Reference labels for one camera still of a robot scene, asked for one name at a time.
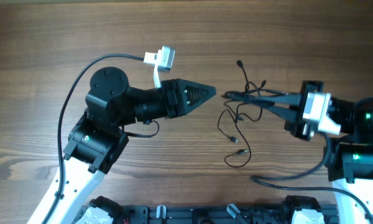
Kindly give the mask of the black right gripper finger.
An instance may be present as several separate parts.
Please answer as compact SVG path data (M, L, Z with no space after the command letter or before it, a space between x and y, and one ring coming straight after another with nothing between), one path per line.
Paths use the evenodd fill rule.
M244 103L281 103L293 106L298 106L302 100L302 96L299 94L282 96L252 96L236 92L227 92L226 98L242 101Z
M275 105L264 105L263 109L270 111L271 113L277 115L278 117L286 121L296 121L298 116L295 110L290 110L288 108L279 107Z

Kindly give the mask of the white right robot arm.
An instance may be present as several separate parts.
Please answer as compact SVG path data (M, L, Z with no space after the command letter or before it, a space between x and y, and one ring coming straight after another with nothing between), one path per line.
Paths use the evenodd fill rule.
M323 160L341 223L373 223L373 97L340 100L323 91L323 82L304 81L298 93L264 88L227 91L223 98L256 105L285 120L285 130L309 141L326 138Z

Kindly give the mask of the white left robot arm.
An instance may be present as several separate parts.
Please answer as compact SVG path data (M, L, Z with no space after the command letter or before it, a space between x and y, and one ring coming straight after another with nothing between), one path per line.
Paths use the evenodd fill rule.
M132 133L125 126L185 116L216 94L213 86L182 79L160 88L131 87L119 68L104 67L90 80L87 108L68 136L63 170L58 170L29 223L71 223L102 183Z

